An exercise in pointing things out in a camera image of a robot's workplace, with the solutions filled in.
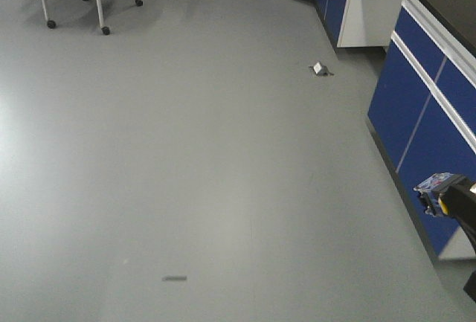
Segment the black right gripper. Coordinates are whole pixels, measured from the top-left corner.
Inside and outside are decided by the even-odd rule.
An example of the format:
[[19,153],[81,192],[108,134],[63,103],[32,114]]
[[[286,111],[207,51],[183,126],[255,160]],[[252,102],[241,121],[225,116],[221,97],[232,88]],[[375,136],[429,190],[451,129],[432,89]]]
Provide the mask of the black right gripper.
[[[464,175],[452,175],[442,183],[438,202],[442,212],[455,219],[475,249],[475,183]],[[476,271],[473,271],[463,287],[464,292],[476,302]]]

